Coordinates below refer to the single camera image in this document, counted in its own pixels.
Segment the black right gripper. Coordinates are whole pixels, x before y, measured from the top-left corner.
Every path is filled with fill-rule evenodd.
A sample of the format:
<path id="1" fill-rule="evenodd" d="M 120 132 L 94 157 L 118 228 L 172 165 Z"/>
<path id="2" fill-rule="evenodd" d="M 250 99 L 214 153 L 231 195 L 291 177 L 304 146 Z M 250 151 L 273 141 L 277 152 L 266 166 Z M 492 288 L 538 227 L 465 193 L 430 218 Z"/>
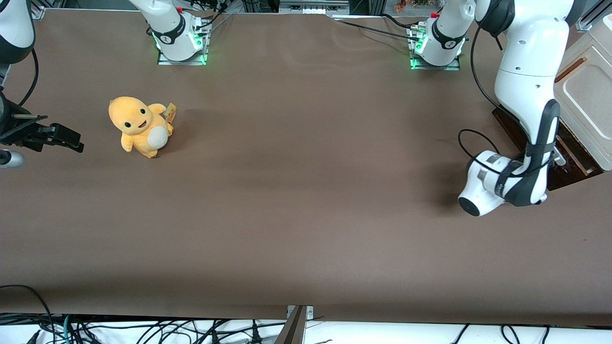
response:
<path id="1" fill-rule="evenodd" d="M 0 143 L 2 146 L 17 146 L 33 151 L 42 151 L 43 144 L 31 141 L 31 135 L 39 130 L 40 120 L 47 119 L 46 115 L 33 115 L 28 110 L 6 99 L 1 94 L 0 116 Z M 80 143 L 81 135 L 59 123 L 52 123 L 48 127 L 48 145 L 68 148 L 82 153 L 85 145 Z"/>

